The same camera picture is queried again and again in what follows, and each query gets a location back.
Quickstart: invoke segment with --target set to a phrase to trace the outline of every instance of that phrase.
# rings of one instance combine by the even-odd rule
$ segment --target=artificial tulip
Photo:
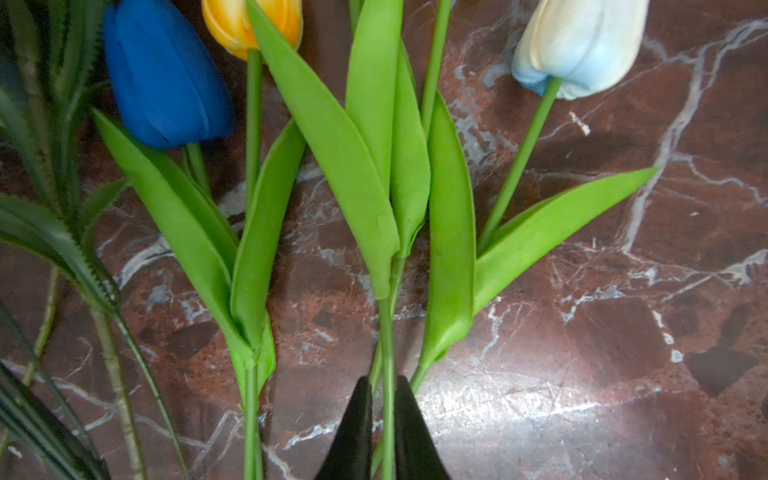
[[[208,30],[232,55],[248,59],[249,49],[258,49],[246,11],[247,0],[203,0],[203,18]],[[295,48],[301,41],[301,0],[257,0],[266,16]]]
[[[563,79],[558,98],[586,97],[616,85],[640,51],[648,0],[541,0],[512,59],[512,74],[543,94]]]
[[[172,148],[234,129],[227,86],[195,29],[168,0],[123,0],[104,16],[104,49],[125,126]]]

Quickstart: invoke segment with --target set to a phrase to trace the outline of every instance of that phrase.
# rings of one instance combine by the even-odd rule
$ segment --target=marble tabletop
[[[205,30],[200,3],[177,2],[230,84],[239,118],[245,64]],[[404,32],[417,77],[435,2],[408,0]],[[440,88],[458,125],[478,222],[525,135],[538,97],[506,66],[532,0],[458,0]],[[346,0],[306,0],[299,52],[343,97]],[[768,4],[652,0],[640,55],[615,88],[558,101],[509,215],[565,188],[642,167],[663,173],[536,263],[475,318],[418,394],[455,480],[765,480],[768,472]],[[109,107],[107,93],[101,100]],[[289,115],[264,91],[264,150]],[[214,195],[243,220],[241,121],[207,145]],[[92,127],[83,188],[120,171]],[[26,195],[2,148],[0,188]],[[425,228],[407,264],[395,321],[399,372],[419,353],[429,268]],[[157,377],[198,479],[241,476],[243,419],[223,336],[133,192],[102,220],[98,252]],[[48,266],[0,246],[0,300],[33,337]],[[376,341],[366,269],[327,182],[305,159],[290,201],[268,303],[278,366],[262,395],[269,480],[310,480]],[[45,364],[88,424],[116,479],[128,478],[88,309],[62,293]],[[24,356],[0,335],[0,356]],[[149,478],[181,479],[152,396],[120,343]],[[9,478],[53,478],[30,452]]]

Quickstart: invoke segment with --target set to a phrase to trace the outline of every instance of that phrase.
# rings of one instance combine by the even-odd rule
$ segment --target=brown marble floor
[[[244,104],[245,66],[180,7]],[[346,0],[309,0],[300,52],[343,96]],[[465,143],[482,223],[537,97],[505,67],[532,0],[458,0],[441,88]],[[406,2],[406,39],[425,69],[435,4]],[[418,395],[455,480],[768,478],[768,4],[653,0],[640,56],[603,94],[555,104],[510,214],[574,184],[655,165],[660,179],[534,265],[475,318]],[[287,119],[265,87],[265,141]],[[120,172],[93,131],[85,190]],[[210,146],[217,201],[243,219],[244,123]],[[2,151],[2,189],[28,187]],[[195,478],[240,477],[242,418],[223,337],[133,193],[102,222],[99,253],[183,435]],[[409,261],[396,318],[411,372],[425,313],[428,241]],[[48,268],[0,247],[0,299],[34,335]],[[269,309],[279,364],[267,383],[270,480],[309,480],[323,459],[376,334],[366,271],[314,160],[300,172]],[[121,350],[150,478],[182,478],[131,355]],[[6,333],[0,356],[20,369]],[[115,478],[127,458],[88,311],[67,290],[45,362]],[[51,478],[22,449],[9,478]]]

